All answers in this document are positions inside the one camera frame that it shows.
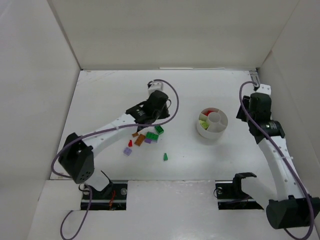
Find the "red large lego brick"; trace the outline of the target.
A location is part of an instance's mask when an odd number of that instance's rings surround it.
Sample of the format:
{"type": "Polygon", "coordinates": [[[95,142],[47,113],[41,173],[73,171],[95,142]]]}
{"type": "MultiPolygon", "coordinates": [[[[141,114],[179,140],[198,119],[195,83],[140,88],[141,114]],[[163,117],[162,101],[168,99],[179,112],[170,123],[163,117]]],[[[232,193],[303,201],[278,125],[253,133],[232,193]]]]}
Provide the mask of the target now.
{"type": "Polygon", "coordinates": [[[203,115],[208,116],[210,113],[213,113],[212,110],[206,110],[201,112],[203,115]]]}

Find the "white round divided container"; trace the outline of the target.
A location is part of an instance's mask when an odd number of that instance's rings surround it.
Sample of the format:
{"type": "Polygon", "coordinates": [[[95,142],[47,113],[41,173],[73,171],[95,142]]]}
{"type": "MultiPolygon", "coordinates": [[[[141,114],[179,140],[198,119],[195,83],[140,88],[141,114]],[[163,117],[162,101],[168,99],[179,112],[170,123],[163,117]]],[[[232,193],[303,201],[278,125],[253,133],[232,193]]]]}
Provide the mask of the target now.
{"type": "Polygon", "coordinates": [[[198,133],[205,139],[213,141],[218,140],[228,127],[229,121],[227,115],[222,110],[214,107],[205,108],[202,111],[200,112],[196,122],[196,129],[198,133]],[[208,116],[202,114],[202,111],[207,110],[211,110],[213,112],[208,116]],[[199,120],[206,121],[209,124],[207,130],[200,126],[199,120]]]}

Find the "lime green lego brick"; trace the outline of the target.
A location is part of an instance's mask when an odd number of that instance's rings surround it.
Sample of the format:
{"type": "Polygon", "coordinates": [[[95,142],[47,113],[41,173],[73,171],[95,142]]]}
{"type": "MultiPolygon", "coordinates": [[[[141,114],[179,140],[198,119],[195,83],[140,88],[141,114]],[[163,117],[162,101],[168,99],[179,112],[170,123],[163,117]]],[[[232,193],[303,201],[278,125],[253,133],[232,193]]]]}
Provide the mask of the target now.
{"type": "Polygon", "coordinates": [[[204,130],[207,130],[209,127],[209,124],[204,120],[199,120],[199,124],[204,130]]]}

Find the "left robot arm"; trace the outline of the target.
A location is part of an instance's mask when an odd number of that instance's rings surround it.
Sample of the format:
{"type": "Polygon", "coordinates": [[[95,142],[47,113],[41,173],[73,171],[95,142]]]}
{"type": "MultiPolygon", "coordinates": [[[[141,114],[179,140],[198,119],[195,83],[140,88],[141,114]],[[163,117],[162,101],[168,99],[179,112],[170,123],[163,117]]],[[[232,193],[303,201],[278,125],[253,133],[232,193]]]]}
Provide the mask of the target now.
{"type": "Polygon", "coordinates": [[[101,193],[110,192],[113,184],[103,172],[95,169],[95,157],[118,140],[168,118],[168,100],[167,94],[155,90],[147,100],[127,109],[103,128],[83,136],[68,135],[58,162],[76,184],[85,184],[101,193]]]}

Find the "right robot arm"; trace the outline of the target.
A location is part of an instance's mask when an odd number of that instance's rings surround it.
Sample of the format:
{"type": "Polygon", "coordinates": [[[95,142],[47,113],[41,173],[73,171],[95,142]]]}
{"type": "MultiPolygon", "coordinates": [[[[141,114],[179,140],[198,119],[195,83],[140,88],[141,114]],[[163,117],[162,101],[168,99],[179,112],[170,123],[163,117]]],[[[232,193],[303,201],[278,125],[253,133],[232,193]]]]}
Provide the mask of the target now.
{"type": "Polygon", "coordinates": [[[294,168],[285,132],[281,124],[271,118],[270,95],[255,92],[250,96],[240,96],[239,100],[236,117],[248,124],[249,132],[269,166],[275,192],[252,172],[235,175],[233,180],[238,185],[237,190],[262,206],[272,228],[308,227],[312,230],[320,211],[320,199],[309,194],[294,168]]]}

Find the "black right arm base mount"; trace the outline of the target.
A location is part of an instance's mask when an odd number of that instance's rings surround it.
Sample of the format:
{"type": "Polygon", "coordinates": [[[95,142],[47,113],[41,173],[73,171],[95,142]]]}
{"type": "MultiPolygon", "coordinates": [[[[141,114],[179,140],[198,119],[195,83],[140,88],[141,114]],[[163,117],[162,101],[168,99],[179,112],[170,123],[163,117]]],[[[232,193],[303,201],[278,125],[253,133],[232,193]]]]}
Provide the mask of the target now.
{"type": "Polygon", "coordinates": [[[216,180],[213,195],[219,210],[263,210],[250,195],[243,192],[242,180],[256,178],[252,172],[236,173],[232,180],[216,180]]]}

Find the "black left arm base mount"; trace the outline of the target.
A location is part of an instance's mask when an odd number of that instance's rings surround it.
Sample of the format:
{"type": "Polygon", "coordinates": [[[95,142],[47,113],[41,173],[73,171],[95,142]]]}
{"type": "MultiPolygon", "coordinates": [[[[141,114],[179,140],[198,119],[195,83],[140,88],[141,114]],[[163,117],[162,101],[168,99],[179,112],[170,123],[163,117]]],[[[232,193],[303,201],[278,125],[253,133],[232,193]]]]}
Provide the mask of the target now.
{"type": "Polygon", "coordinates": [[[128,181],[111,180],[102,170],[84,171],[75,177],[82,192],[80,209],[124,211],[127,207],[128,181]]]}

